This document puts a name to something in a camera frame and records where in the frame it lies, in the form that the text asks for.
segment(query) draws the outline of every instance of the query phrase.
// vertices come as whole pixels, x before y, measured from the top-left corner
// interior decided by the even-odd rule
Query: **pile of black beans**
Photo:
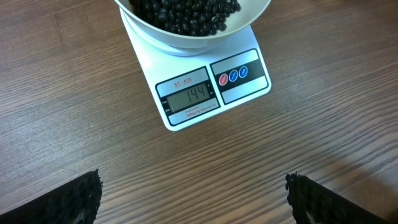
[[[239,12],[238,0],[130,0],[134,14],[174,34],[204,37],[226,29],[226,18]]]

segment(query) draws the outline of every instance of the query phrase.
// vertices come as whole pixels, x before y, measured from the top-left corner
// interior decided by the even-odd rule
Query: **button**
[[[231,73],[229,74],[229,80],[231,82],[235,82],[238,79],[238,71],[232,70]]]
[[[221,76],[220,76],[220,79],[218,80],[218,83],[220,84],[220,85],[225,85],[226,83],[228,82],[228,75],[227,74],[222,74]]]
[[[244,78],[248,75],[248,68],[246,66],[242,66],[241,69],[239,69],[239,77]]]

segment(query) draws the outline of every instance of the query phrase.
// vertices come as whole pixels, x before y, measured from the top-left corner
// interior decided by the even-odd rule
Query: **scale platform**
[[[250,26],[210,50],[178,49],[141,33],[122,10],[121,17],[160,116],[171,131],[196,124],[271,89]]]

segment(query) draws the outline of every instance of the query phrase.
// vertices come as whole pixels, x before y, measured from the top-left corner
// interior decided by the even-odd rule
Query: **brown wood grain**
[[[172,133],[116,3],[1,1],[0,213],[98,168],[96,223],[294,223],[299,171],[394,220],[397,12],[272,1],[252,25],[271,92]]]

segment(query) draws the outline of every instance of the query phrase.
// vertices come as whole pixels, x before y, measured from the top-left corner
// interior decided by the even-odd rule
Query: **blue button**
[[[235,82],[238,79],[238,71],[232,70],[232,72],[229,74],[229,80],[231,82]]]
[[[248,68],[246,66],[242,66],[241,69],[239,69],[239,77],[244,78],[248,75]]]

